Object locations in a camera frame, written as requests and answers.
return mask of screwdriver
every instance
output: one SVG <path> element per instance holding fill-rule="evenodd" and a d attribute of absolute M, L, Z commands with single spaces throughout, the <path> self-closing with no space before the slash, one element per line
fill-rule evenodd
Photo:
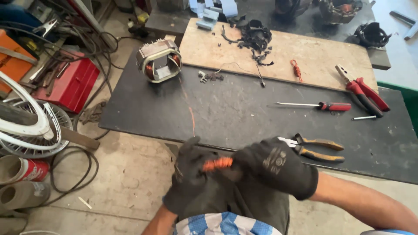
<path fill-rule="evenodd" d="M 319 110 L 326 111 L 348 111 L 351 109 L 351 104 L 349 103 L 334 103 L 334 102 L 319 102 L 317 105 L 311 104 L 296 104 L 296 103 L 281 103 L 277 102 L 278 105 L 301 105 L 301 106 L 315 106 Z"/>

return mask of gloved hand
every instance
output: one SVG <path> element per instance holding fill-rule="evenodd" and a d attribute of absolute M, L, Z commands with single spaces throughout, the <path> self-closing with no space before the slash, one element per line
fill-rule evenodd
<path fill-rule="evenodd" d="M 196 146 L 199 141 L 200 137 L 192 137 L 180 147 L 171 177 L 172 185 L 163 199 L 167 209 L 177 215 L 203 191 L 208 177 L 202 171 L 205 161 L 218 158 L 213 152 L 199 149 Z"/>
<path fill-rule="evenodd" d="M 232 155 L 232 167 L 250 172 L 258 181 L 297 200 L 310 198 L 318 185 L 318 170 L 306 166 L 284 141 L 277 137 L 247 146 Z"/>

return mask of wooden board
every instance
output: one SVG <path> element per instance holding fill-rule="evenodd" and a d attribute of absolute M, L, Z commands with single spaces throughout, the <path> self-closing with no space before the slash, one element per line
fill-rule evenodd
<path fill-rule="evenodd" d="M 198 20 L 190 19 L 180 45 L 184 64 L 218 70 L 222 64 L 237 62 L 241 68 L 258 74 L 251 50 L 240 49 L 236 43 L 228 44 L 221 35 L 222 25 L 225 26 L 225 35 L 231 40 L 241 38 L 240 30 L 218 22 L 213 31 L 206 31 L 197 28 Z M 291 33 L 271 33 L 273 36 L 268 45 L 273 49 L 263 62 L 268 64 L 273 61 L 274 65 L 259 66 L 264 78 L 298 82 L 290 64 L 290 60 L 295 59 L 301 69 L 303 84 L 345 90 L 345 83 L 335 69 L 336 64 L 341 64 L 354 77 L 364 77 L 364 82 L 377 92 L 376 78 L 365 48 Z M 236 64 L 224 65 L 222 70 L 254 75 L 241 70 Z"/>

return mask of red toolbox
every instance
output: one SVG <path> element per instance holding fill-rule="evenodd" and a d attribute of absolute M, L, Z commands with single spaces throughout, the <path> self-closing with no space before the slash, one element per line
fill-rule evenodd
<path fill-rule="evenodd" d="M 84 56 L 81 52 L 73 53 Z M 65 62 L 61 63 L 60 68 L 63 68 L 65 64 Z M 55 79 L 54 88 L 49 97 L 46 96 L 46 88 L 42 87 L 32 93 L 32 97 L 38 100 L 51 102 L 66 111 L 79 113 L 83 108 L 99 73 L 97 67 L 88 58 L 71 62 L 61 77 Z"/>

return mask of black workbench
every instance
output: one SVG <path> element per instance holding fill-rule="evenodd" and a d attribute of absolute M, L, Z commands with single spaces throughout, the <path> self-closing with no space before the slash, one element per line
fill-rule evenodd
<path fill-rule="evenodd" d="M 250 20 L 260 20 L 264 26 L 271 30 L 341 42 L 353 35 L 359 25 L 375 21 L 372 6 L 366 2 L 363 3 L 363 9 L 350 23 L 341 25 L 324 25 L 319 7 L 313 5 L 295 20 L 286 21 L 274 13 L 274 0 L 235 0 L 235 2 L 239 15 L 246 15 L 246 18 Z M 183 36 L 191 17 L 197 17 L 197 15 L 190 11 L 190 8 L 167 13 L 161 11 L 153 1 L 153 10 L 145 27 L 149 31 Z M 226 22 L 226 19 L 219 18 L 219 21 Z M 367 52 L 374 69 L 388 70 L 391 67 L 385 48 L 369 49 Z"/>
<path fill-rule="evenodd" d="M 192 66 L 184 66 L 178 77 L 152 84 L 138 71 L 135 52 L 102 114 L 101 128 L 174 143 L 192 137 L 194 131 L 201 136 L 203 146 L 224 151 L 273 136 L 290 138 L 300 132 L 306 138 L 330 139 L 345 146 L 340 152 L 346 158 L 344 163 L 320 163 L 303 157 L 307 164 L 418 184 L 418 140 L 397 90 L 379 88 L 392 109 L 383 118 L 352 121 L 368 114 L 348 92 L 276 80 L 265 80 L 263 89 L 256 77 L 226 72 L 221 72 L 224 81 L 203 84 L 198 71 L 209 70 Z M 332 115 L 310 107 L 273 104 L 320 101 L 349 102 L 353 107 Z"/>

